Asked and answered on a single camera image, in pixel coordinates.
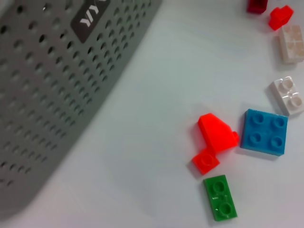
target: green lego brick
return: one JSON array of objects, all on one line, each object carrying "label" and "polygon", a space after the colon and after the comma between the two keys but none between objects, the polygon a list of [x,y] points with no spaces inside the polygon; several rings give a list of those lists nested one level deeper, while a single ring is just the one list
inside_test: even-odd
[{"label": "green lego brick", "polygon": [[229,186],[225,175],[207,178],[204,180],[214,220],[223,221],[236,218]]}]

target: translucent white brick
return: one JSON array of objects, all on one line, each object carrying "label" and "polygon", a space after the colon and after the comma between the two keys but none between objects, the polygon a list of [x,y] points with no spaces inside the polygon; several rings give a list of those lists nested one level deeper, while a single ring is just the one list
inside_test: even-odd
[{"label": "translucent white brick", "polygon": [[271,89],[285,115],[290,116],[304,111],[302,97],[290,76],[274,81]]},{"label": "translucent white brick", "polygon": [[300,26],[283,26],[279,31],[279,39],[284,62],[304,61],[304,42]]}]

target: gray perforated container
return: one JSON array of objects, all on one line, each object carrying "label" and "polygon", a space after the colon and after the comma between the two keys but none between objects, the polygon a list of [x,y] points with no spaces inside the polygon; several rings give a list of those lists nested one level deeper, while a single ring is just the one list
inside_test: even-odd
[{"label": "gray perforated container", "polygon": [[3,14],[1,213],[20,210],[41,189],[105,100],[160,2],[110,1],[85,43],[71,28],[82,0],[15,0]]}]

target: toy building block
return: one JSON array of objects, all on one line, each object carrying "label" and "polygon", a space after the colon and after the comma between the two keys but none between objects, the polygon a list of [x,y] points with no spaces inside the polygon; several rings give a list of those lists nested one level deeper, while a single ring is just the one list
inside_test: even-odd
[{"label": "toy building block", "polygon": [[275,8],[270,13],[269,26],[273,30],[277,30],[281,28],[283,25],[287,24],[293,13],[294,13],[293,9],[287,5],[282,7],[281,9],[279,7]]},{"label": "toy building block", "polygon": [[304,61],[304,42],[300,26],[283,26],[279,31],[279,39],[284,62]]},{"label": "toy building block", "polygon": [[268,153],[284,154],[288,117],[248,109],[241,148]]},{"label": "toy building block", "polygon": [[233,132],[226,123],[214,114],[209,113],[201,116],[198,125],[207,147],[215,154],[238,145],[238,133]]},{"label": "toy building block", "polygon": [[290,76],[274,81],[270,88],[285,115],[290,116],[304,111],[303,100]]},{"label": "toy building block", "polygon": [[214,220],[223,221],[238,216],[225,175],[207,178],[204,185]]},{"label": "toy building block", "polygon": [[267,9],[268,0],[248,0],[248,13],[262,14]]},{"label": "toy building block", "polygon": [[196,155],[192,159],[192,162],[202,175],[219,165],[219,160],[213,155],[213,152],[208,149],[204,149],[200,154]]}]

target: blue lego brick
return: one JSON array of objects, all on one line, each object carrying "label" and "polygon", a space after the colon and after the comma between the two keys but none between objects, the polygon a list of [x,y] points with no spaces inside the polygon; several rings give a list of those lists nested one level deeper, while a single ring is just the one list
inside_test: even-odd
[{"label": "blue lego brick", "polygon": [[248,109],[245,112],[241,148],[268,153],[284,154],[288,117]]}]

